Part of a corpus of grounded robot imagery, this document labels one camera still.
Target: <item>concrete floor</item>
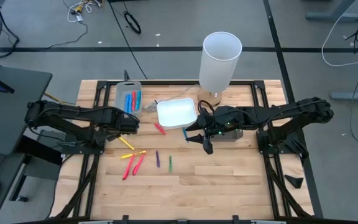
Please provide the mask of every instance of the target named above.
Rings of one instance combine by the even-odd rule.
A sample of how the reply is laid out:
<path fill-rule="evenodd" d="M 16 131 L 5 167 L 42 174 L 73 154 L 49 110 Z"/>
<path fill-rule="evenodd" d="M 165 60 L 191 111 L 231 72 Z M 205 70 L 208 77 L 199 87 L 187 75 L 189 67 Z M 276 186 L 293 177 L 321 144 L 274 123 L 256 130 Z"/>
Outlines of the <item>concrete floor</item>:
<path fill-rule="evenodd" d="M 66 0 L 67 4 L 77 1 Z M 282 47 L 321 47 L 332 22 L 305 20 L 308 11 L 330 11 L 339 1 L 270 0 Z M 244 0 L 149 0 L 126 3 L 142 26 L 137 35 L 125 27 L 132 47 L 197 47 L 214 31 L 228 31 L 244 47 L 274 47 L 264 4 Z M 121 2 L 112 6 L 123 11 Z M 358 1 L 349 12 L 358 12 Z M 67 22 L 62 1 L 6 1 L 2 6 L 6 23 L 20 38 L 18 47 L 47 47 L 76 39 L 85 28 Z M 143 79 L 129 52 L 71 52 L 71 47 L 125 47 L 126 43 L 106 2 L 101 9 L 83 14 L 88 34 L 74 44 L 61 47 L 67 52 L 21 52 L 0 59 L 7 67 L 46 71 L 53 74 L 48 92 L 65 101 L 75 101 L 82 79 L 118 79 L 126 69 L 132 79 Z M 351 35 L 358 23 L 338 24 L 326 47 L 349 48 L 343 36 Z M 1 34 L 0 47 L 9 47 Z M 198 78 L 201 52 L 135 52 L 149 78 Z M 358 60 L 358 54 L 326 54 L 332 63 Z M 325 218 L 358 220 L 358 144 L 349 130 L 350 103 L 332 101 L 332 91 L 352 91 L 358 79 L 358 65 L 330 67 L 319 53 L 284 53 L 296 100 L 318 96 L 328 100 L 335 112 L 331 122 L 305 128 L 311 166 Z M 234 78 L 282 79 L 276 53 L 243 52 Z M 358 137 L 358 103 L 354 104 L 353 127 Z M 31 203 L 5 203 L 0 223 L 40 220 L 52 203 L 54 181 L 31 179 L 21 194 Z"/>

